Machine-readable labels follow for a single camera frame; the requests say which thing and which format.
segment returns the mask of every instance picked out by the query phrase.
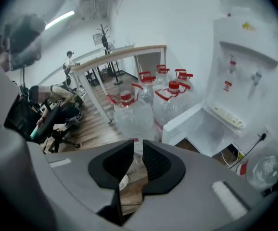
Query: drip tray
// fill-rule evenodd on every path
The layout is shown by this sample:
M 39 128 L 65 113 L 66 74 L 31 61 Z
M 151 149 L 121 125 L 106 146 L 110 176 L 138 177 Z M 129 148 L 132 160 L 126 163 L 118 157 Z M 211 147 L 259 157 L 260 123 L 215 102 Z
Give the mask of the drip tray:
M 244 128 L 244 123 L 239 118 L 237 118 L 235 115 L 233 115 L 230 111 L 228 111 L 222 107 L 219 107 L 216 105 L 211 105 L 211 104 L 209 104 L 209 107 L 216 115 L 218 115 L 220 118 L 222 118 L 223 120 L 228 122 L 233 127 L 237 128 L 237 129 Z

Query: black pants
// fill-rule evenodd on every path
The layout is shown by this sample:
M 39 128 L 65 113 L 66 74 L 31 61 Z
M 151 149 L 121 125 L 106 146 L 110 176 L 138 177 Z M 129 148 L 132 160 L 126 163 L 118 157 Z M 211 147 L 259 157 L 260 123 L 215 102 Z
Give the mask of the black pants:
M 74 103 L 66 103 L 62 108 L 61 115 L 59 119 L 57 119 L 57 124 L 65 123 L 67 119 L 73 118 L 80 114 L 80 110 L 75 107 Z

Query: office chair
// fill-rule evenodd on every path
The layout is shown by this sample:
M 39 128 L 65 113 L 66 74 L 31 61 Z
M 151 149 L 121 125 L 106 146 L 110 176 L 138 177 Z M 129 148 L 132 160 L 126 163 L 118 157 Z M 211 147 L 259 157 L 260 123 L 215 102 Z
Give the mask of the office chair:
M 59 151 L 59 145 L 61 143 L 70 144 L 75 146 L 76 148 L 79 148 L 80 147 L 79 143 L 73 143 L 63 139 L 63 137 L 73 128 L 73 126 L 70 126 L 65 131 L 59 131 L 57 129 L 56 130 L 53 129 L 53 126 L 57 123 L 57 120 L 59 120 L 61 116 L 62 113 L 61 107 L 57 106 L 51 109 L 47 101 L 45 101 L 44 104 L 48 109 L 48 115 L 43 125 L 38 129 L 37 133 L 35 134 L 35 137 L 33 138 L 33 142 L 40 144 L 44 142 L 46 138 L 53 137 L 55 140 L 48 149 L 49 152 L 51 153 L 57 153 Z

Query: wooden floor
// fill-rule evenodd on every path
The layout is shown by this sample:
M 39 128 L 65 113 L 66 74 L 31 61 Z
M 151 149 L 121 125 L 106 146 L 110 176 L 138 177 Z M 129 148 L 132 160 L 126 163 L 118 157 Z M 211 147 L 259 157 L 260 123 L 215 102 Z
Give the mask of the wooden floor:
M 137 82 L 135 78 L 127 74 L 119 77 L 119 80 L 123 80 L 123 84 L 120 86 L 114 85 L 115 79 L 109 79 L 104 82 L 108 94 L 117 94 L 119 90 L 130 87 L 132 82 Z M 108 97 L 105 96 L 100 86 L 92 87 L 92 89 L 101 106 L 108 114 L 109 118 L 112 119 L 114 108 Z M 81 112 L 83 118 L 80 126 L 71 131 L 66 138 L 69 141 L 80 143 L 81 146 L 78 150 L 85 150 L 124 139 L 121 132 L 117 129 L 115 121 L 113 120 L 111 123 L 107 124 L 87 95 L 85 95 L 84 105 L 81 108 Z M 64 125 L 59 125 L 55 128 L 65 129 Z M 53 139 L 49 138 L 46 152 L 52 142 Z M 177 146 L 186 150 L 196 151 L 187 140 L 182 140 Z M 59 147 L 59 152 L 74 150 L 77 149 L 71 145 L 61 144 Z M 231 152 L 227 149 L 224 150 L 224 156 L 229 163 L 235 160 Z M 221 154 L 214 156 L 214 158 L 220 163 L 225 164 Z M 148 183 L 147 171 L 140 156 L 135 155 L 134 161 L 129 168 L 127 175 L 129 177 L 129 183 L 120 192 L 123 215 L 133 213 L 140 207 L 140 204 L 142 203 L 141 190 L 142 187 Z

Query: fluorescent tube light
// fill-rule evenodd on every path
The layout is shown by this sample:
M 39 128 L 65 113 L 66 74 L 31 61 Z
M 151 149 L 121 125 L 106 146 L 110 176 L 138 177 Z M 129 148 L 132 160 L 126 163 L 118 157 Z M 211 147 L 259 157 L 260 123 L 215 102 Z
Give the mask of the fluorescent tube light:
M 61 15 L 60 17 L 58 17 L 57 19 L 54 19 L 52 22 L 48 23 L 46 26 L 45 26 L 45 30 L 50 28 L 51 26 L 53 26 L 54 24 L 58 23 L 59 21 L 71 16 L 75 14 L 75 12 L 72 10 L 68 13 L 65 13 L 64 15 Z

